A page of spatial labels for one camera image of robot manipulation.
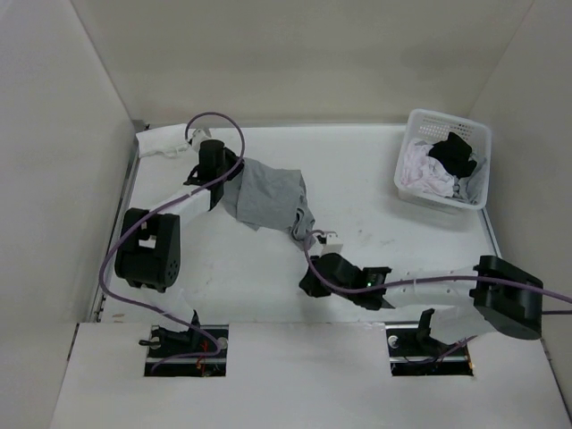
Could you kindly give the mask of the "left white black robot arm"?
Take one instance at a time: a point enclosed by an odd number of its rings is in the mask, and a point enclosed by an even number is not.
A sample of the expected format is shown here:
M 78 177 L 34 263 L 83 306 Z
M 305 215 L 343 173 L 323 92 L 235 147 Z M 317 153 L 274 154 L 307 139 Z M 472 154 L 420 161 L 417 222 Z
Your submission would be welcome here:
M 235 154 L 221 140 L 200 143 L 198 164 L 178 190 L 151 208 L 126 211 L 115 251 L 116 276 L 133 289 L 166 293 L 181 271 L 182 229 L 218 205 L 224 184 L 243 167 L 243 154 Z

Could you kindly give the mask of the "grey tank top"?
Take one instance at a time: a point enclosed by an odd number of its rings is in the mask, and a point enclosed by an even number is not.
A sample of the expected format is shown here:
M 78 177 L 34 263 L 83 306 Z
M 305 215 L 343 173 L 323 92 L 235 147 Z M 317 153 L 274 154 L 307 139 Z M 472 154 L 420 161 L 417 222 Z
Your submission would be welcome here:
M 229 215 L 252 230 L 285 232 L 300 247 L 314 229 L 300 170 L 274 169 L 247 158 L 242 171 L 224 184 L 222 202 Z

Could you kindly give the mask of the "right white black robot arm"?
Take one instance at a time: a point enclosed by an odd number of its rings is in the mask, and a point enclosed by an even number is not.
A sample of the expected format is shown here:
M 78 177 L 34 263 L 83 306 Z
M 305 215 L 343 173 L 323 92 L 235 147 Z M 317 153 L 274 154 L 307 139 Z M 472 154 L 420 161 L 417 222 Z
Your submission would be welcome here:
M 312 298 L 336 294 L 370 311 L 423 307 L 417 328 L 400 334 L 406 356 L 437 358 L 473 336 L 499 332 L 535 341 L 542 336 L 543 283 L 495 256 L 443 274 L 353 265 L 339 254 L 312 256 L 299 287 Z

